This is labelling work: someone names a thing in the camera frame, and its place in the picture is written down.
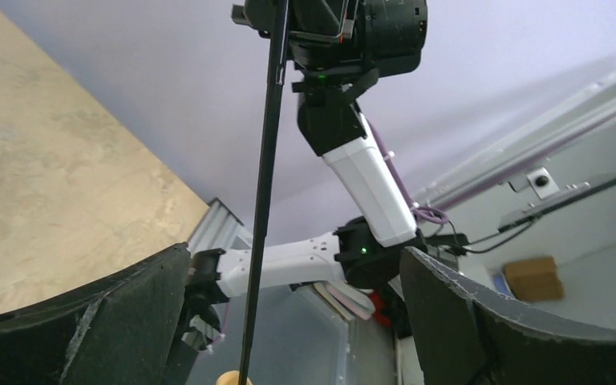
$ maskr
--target textured wall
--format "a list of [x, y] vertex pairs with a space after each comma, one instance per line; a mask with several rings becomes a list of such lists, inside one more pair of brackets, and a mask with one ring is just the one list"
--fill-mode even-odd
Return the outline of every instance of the textured wall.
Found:
[[537, 307], [575, 321], [616, 329], [616, 245], [559, 269], [565, 298]]
[[[616, 67], [616, 0], [428, 3], [420, 68], [362, 98], [412, 191], [478, 141]], [[230, 2], [0, 7], [198, 194], [220, 197], [250, 224], [268, 45], [229, 21]], [[322, 233], [357, 215], [300, 136], [295, 100], [287, 90], [270, 241]]]

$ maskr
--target black screw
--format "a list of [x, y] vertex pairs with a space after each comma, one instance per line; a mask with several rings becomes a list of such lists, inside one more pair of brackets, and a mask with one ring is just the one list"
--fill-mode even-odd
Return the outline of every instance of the black screw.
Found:
[[537, 187], [544, 187], [549, 184], [549, 177], [546, 175], [540, 175], [535, 179], [535, 185]]

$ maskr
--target red object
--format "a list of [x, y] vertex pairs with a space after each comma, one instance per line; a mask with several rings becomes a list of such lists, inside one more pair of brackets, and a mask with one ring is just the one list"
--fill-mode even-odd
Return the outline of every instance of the red object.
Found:
[[343, 43], [343, 34], [341, 35], [340, 40], [341, 40], [341, 41], [340, 41], [339, 43]]
[[385, 315], [381, 314], [381, 310], [386, 309], [386, 303], [384, 303], [384, 301], [381, 299], [381, 297], [376, 291], [372, 292], [369, 297], [372, 303], [374, 303], [375, 309], [372, 318], [381, 326], [391, 327], [391, 320]]

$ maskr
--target black rod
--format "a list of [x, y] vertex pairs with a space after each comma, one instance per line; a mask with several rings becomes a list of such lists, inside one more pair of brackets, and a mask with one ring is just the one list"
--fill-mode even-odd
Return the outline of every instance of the black rod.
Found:
[[249, 286], [247, 287], [239, 385], [246, 385], [249, 377], [249, 360], [253, 345], [253, 331], [256, 327], [258, 291], [261, 285], [263, 249], [265, 248], [265, 236], [268, 233], [268, 218], [270, 216], [270, 195], [273, 189], [275, 151], [278, 146], [288, 39], [289, 0], [280, 0], [275, 9], [275, 24], [270, 35], [268, 84], [265, 90], [265, 114], [261, 139], [261, 159], [258, 165], [256, 211], [253, 217], [253, 242], [251, 245], [251, 266], [249, 269]]

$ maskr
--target wooden object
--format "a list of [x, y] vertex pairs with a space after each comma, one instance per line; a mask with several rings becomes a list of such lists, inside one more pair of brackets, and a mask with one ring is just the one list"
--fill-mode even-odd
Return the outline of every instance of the wooden object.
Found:
[[[237, 385], [240, 382], [239, 371], [228, 371], [216, 380], [216, 385]], [[250, 379], [246, 379], [247, 385], [252, 385]]]
[[521, 301], [563, 298], [563, 285], [553, 257], [510, 262], [504, 266], [504, 276], [513, 295]]
[[0, 12], [0, 313], [187, 241], [206, 209]]

